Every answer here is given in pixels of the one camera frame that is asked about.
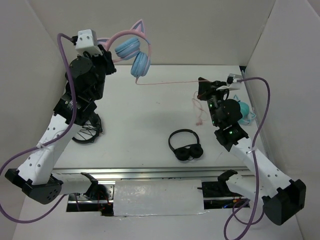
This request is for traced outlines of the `pink blue cat-ear headphones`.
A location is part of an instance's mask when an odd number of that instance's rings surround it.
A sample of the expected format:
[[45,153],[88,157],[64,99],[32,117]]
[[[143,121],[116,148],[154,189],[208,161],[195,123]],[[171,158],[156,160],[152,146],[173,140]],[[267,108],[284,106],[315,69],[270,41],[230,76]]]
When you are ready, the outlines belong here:
[[[146,36],[145,23],[142,19],[138,20],[129,30],[123,30],[111,38],[98,38],[97,41],[101,44],[106,51],[109,51],[112,44],[119,38],[123,36],[133,36],[127,39],[122,44],[118,45],[114,51],[118,59],[114,62],[128,61],[134,58],[133,64],[131,66],[130,74],[136,78],[136,81],[144,77],[151,65],[151,43]],[[148,45],[147,53],[141,51],[141,42],[143,39]]]

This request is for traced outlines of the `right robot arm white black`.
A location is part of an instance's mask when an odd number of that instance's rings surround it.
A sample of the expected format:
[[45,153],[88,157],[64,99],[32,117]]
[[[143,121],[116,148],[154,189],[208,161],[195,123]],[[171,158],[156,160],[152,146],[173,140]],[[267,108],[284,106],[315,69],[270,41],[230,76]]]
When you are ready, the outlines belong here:
[[214,132],[216,139],[241,160],[258,180],[258,183],[245,180],[229,170],[223,174],[217,189],[223,196],[233,192],[252,200],[258,198],[267,218],[280,226],[304,208],[307,187],[302,180],[293,180],[276,167],[239,124],[243,118],[240,101],[225,95],[238,90],[241,82],[239,78],[213,82],[198,78],[197,98],[207,102],[212,124],[217,127]]

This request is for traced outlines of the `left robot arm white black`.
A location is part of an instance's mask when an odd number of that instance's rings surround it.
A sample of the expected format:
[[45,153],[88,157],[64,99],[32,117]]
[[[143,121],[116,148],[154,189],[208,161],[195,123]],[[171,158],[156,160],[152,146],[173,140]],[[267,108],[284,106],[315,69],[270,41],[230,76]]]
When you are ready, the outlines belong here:
[[7,180],[43,205],[64,194],[81,194],[91,200],[99,191],[98,181],[88,173],[59,176],[52,170],[86,123],[97,119],[97,128],[101,128],[95,102],[103,97],[106,76],[115,73],[116,68],[111,52],[105,50],[97,56],[85,51],[68,66],[74,91],[69,84],[65,86],[65,93],[54,107],[50,123],[35,149],[22,165],[5,173]]

